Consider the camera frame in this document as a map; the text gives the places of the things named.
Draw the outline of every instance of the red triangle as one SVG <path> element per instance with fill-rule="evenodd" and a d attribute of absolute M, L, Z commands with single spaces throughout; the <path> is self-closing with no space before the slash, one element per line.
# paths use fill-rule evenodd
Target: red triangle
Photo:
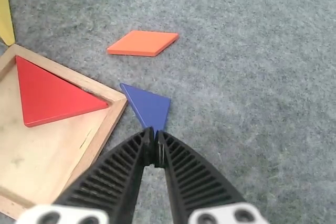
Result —
<path fill-rule="evenodd" d="M 27 127 L 105 109 L 107 103 L 16 56 L 23 121 Z"/>

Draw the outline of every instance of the wooden tray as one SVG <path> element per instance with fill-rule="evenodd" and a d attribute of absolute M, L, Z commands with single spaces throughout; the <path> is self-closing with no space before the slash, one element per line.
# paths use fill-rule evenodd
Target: wooden tray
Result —
<path fill-rule="evenodd" d="M 107 109 L 28 128 L 15 56 L 104 99 Z M 50 204 L 96 160 L 127 104 L 124 94 L 21 46 L 0 57 L 0 211 L 14 219 Z"/>

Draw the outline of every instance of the blue triangle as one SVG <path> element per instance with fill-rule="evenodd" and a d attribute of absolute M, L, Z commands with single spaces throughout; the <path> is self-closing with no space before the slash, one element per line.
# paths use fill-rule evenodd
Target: blue triangle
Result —
<path fill-rule="evenodd" d="M 153 127 L 154 133 L 166 124 L 170 99 L 121 83 L 120 87 L 131 104 L 142 127 Z"/>

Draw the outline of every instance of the carpet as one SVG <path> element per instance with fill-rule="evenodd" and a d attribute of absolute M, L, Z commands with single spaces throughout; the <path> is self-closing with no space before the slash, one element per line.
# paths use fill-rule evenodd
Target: carpet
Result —
<path fill-rule="evenodd" d="M 10 5 L 19 45 L 112 88 L 170 97 L 166 130 L 270 223 L 336 222 L 336 0 Z M 155 58 L 106 54 L 133 29 L 180 38 Z M 140 129 L 128 106 L 104 152 Z M 163 170 L 145 169 L 134 223 L 172 223 Z"/>

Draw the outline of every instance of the puzzle piece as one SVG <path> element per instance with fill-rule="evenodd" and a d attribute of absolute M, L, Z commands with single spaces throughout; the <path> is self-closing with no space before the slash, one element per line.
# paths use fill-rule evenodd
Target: puzzle piece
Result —
<path fill-rule="evenodd" d="M 0 0 L 0 37 L 8 46 L 15 43 L 12 18 L 10 16 L 9 1 Z"/>
<path fill-rule="evenodd" d="M 16 56 L 24 124 L 38 126 L 105 109 L 108 104 Z"/>
<path fill-rule="evenodd" d="M 131 31 L 112 46 L 107 52 L 112 55 L 157 56 L 179 38 L 175 33 L 157 31 Z"/>
<path fill-rule="evenodd" d="M 169 98 L 124 83 L 120 87 L 142 127 L 153 127 L 154 133 L 164 129 L 171 101 Z"/>

